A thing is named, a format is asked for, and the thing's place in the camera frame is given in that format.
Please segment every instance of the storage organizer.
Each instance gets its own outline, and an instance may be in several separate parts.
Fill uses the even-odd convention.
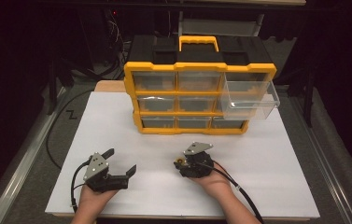
[[[124,66],[140,133],[241,134],[279,106],[258,37],[137,35]]]

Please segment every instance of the wire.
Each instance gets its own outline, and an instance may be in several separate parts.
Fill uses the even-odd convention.
[[[47,152],[48,152],[48,156],[49,156],[51,162],[53,162],[53,164],[54,164],[57,168],[59,168],[59,170],[62,170],[62,166],[59,165],[59,164],[53,159],[53,157],[52,157],[52,155],[50,154],[50,151],[49,151],[49,139],[50,139],[50,134],[51,134],[51,132],[52,132],[52,130],[53,130],[53,127],[54,127],[55,123],[57,122],[57,119],[58,119],[58,118],[60,117],[60,115],[63,113],[63,111],[65,110],[65,108],[66,108],[69,104],[71,104],[71,102],[73,102],[75,99],[77,99],[79,96],[81,96],[81,95],[83,95],[83,94],[86,94],[86,93],[88,93],[88,92],[91,92],[91,91],[93,91],[93,90],[84,91],[84,92],[82,92],[82,93],[76,95],[75,97],[73,97],[71,100],[69,100],[69,101],[65,104],[65,106],[63,106],[63,108],[59,111],[59,114],[56,116],[56,118],[54,119],[54,121],[53,121],[52,124],[50,125],[50,128],[49,128],[49,130],[48,130],[47,139],[46,139],[46,141],[45,141],[45,146],[46,146],[46,149],[47,149]]]
[[[80,184],[80,185],[78,185],[78,186],[75,186],[74,189],[77,189],[77,188],[82,187],[82,186],[84,186],[84,185],[85,185],[85,184]]]
[[[217,173],[219,173],[220,175],[223,175],[225,178],[227,178],[229,181],[231,181],[231,183],[243,194],[243,196],[246,198],[248,204],[250,205],[251,209],[254,211],[255,213],[255,217],[257,218],[257,220],[263,224],[263,219],[262,219],[262,216],[260,215],[260,212],[258,211],[257,207],[255,206],[255,204],[252,202],[252,200],[250,199],[250,197],[248,196],[248,194],[242,189],[242,187],[240,187],[240,185],[238,183],[236,183],[236,181],[233,180],[233,178],[225,171],[226,174],[224,174],[222,171],[220,171],[219,169],[213,167],[213,166],[209,166],[209,165],[206,165],[206,164],[203,164],[203,163],[199,163],[199,162],[196,162],[196,164],[198,165],[201,165],[203,167],[206,167],[206,168],[210,168],[214,171],[216,171]]]
[[[170,37],[170,34],[172,32],[172,23],[170,20],[170,11],[167,11],[167,14],[169,15],[169,34],[167,35],[167,37]]]
[[[89,157],[89,159],[85,162],[83,162],[82,164],[79,165],[79,167],[76,169],[76,171],[74,172],[73,175],[73,180],[71,181],[71,206],[74,209],[74,212],[77,211],[77,200],[74,196],[74,189],[76,189],[77,187],[79,187],[80,185],[78,185],[77,187],[74,187],[75,182],[76,182],[76,178],[77,178],[77,173],[79,173],[80,169],[82,169],[84,166],[89,165],[89,163],[91,162],[92,156]]]

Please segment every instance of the hand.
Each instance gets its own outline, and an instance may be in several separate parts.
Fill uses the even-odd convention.
[[[91,188],[84,185],[80,192],[79,206],[72,224],[93,223],[97,216],[106,207],[108,201],[114,197],[118,190],[110,190],[103,193],[94,192]]]
[[[225,171],[214,162],[214,168],[220,170],[225,174]],[[211,197],[218,200],[224,194],[231,193],[231,184],[227,178],[219,174],[217,171],[212,171],[210,175],[201,178],[191,178],[194,182],[198,183],[205,192]]]
[[[224,169],[216,163],[214,168],[225,174]],[[208,195],[218,201],[229,224],[260,224],[233,194],[231,184],[225,176],[213,170],[208,176],[191,178],[191,180],[202,186]]]

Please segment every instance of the yellow handle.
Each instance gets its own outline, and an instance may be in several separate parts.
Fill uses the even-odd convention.
[[[182,44],[213,44],[218,52],[218,44],[215,36],[212,35],[182,35],[178,38],[178,50],[181,51]]]

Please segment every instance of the white table surface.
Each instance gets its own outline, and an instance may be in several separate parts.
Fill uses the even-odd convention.
[[[141,134],[134,126],[133,107],[124,92],[92,92],[72,146],[64,161],[46,212],[72,216],[70,186],[74,172],[94,152],[115,148],[109,173],[136,174],[106,206],[102,217],[222,218],[218,204],[182,177],[173,165],[192,142],[213,144],[207,150],[250,196],[264,218],[319,217],[303,171],[277,109],[266,120],[251,120],[242,135]],[[82,169],[76,185],[82,184]],[[248,206],[243,195],[234,190]],[[77,197],[80,188],[75,190]]]

